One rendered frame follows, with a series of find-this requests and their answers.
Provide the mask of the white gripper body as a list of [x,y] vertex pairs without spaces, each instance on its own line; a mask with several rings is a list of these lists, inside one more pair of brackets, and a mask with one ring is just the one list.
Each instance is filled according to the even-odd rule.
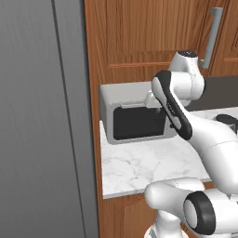
[[150,90],[144,100],[144,104],[149,109],[161,109],[162,105]]

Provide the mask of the grey microwave oven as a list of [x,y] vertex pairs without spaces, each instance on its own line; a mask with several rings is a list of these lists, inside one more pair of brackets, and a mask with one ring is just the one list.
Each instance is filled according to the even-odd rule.
[[157,100],[151,108],[145,105],[151,89],[151,82],[99,87],[99,115],[110,144],[169,139],[177,135]]

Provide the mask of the black round object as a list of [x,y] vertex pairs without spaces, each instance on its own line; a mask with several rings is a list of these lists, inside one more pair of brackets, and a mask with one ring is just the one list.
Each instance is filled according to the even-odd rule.
[[228,126],[235,134],[238,133],[238,119],[225,113],[218,114],[215,119]]

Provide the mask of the grey fridge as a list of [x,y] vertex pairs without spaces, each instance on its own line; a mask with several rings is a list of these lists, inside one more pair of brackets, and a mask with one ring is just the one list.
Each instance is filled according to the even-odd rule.
[[83,0],[0,0],[0,238],[99,238]]

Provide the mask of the wooden base cupboard door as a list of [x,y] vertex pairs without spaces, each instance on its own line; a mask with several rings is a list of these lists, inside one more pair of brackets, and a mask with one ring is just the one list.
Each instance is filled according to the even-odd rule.
[[144,238],[145,232],[154,223],[156,211],[144,200],[126,205],[123,219],[123,238]]

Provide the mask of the wooden wall cupboard door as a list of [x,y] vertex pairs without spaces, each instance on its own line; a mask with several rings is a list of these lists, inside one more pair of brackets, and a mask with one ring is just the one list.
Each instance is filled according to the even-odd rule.
[[196,51],[208,0],[85,0],[90,81],[148,81]]
[[238,75],[238,0],[225,0],[225,4],[210,77]]

